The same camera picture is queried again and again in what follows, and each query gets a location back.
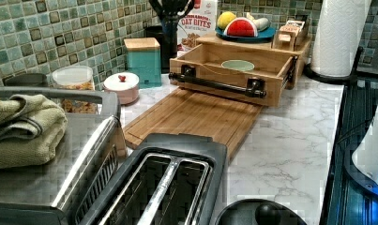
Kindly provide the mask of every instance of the bamboo cutting board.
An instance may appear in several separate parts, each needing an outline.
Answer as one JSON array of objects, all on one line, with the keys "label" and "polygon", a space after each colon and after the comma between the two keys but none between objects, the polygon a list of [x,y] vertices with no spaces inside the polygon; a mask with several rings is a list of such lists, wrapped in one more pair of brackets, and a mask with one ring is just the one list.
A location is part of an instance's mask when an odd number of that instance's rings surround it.
[{"label": "bamboo cutting board", "polygon": [[187,133],[213,138],[231,160],[250,131],[261,105],[177,88],[124,127],[127,146],[136,149],[150,133]]}]

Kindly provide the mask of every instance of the canister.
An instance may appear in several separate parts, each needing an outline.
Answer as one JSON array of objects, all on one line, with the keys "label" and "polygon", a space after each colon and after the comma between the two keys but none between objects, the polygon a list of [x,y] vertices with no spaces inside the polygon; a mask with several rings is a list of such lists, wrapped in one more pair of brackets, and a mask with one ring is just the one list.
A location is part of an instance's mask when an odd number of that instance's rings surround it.
[{"label": "canister", "polygon": [[[86,66],[62,67],[52,73],[53,87],[73,90],[95,90],[93,70]],[[61,99],[66,113],[96,113],[97,105],[86,101]]]},{"label": "canister", "polygon": [[131,72],[116,73],[104,81],[103,88],[115,92],[120,104],[129,104],[139,96],[139,77]]},{"label": "canister", "polygon": [[139,77],[139,88],[161,86],[160,46],[153,37],[127,38],[128,71]]}]

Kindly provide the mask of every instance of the lemon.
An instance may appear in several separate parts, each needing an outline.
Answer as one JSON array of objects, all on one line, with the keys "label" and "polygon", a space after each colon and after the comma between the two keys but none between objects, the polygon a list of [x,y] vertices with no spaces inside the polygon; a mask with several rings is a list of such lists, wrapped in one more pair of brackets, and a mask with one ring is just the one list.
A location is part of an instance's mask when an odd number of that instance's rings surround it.
[{"label": "lemon", "polygon": [[218,17],[218,28],[224,30],[226,26],[236,18],[235,14],[231,11],[226,11]]}]

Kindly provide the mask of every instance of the dish towel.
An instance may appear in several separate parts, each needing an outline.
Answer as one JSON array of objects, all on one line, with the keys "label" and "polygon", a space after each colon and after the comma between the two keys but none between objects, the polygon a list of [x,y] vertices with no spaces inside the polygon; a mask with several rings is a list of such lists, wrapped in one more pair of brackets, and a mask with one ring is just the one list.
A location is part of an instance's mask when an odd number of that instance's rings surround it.
[{"label": "dish towel", "polygon": [[53,159],[67,123],[63,109],[43,95],[0,100],[0,169]]}]

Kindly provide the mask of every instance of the teal box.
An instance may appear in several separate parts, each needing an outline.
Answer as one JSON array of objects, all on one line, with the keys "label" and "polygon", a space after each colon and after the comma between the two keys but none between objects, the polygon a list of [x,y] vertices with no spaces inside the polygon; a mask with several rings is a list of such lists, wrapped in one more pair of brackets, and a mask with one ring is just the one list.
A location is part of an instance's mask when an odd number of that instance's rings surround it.
[{"label": "teal box", "polygon": [[161,86],[160,47],[157,40],[149,37],[124,41],[128,49],[128,71],[139,77],[139,88]]}]

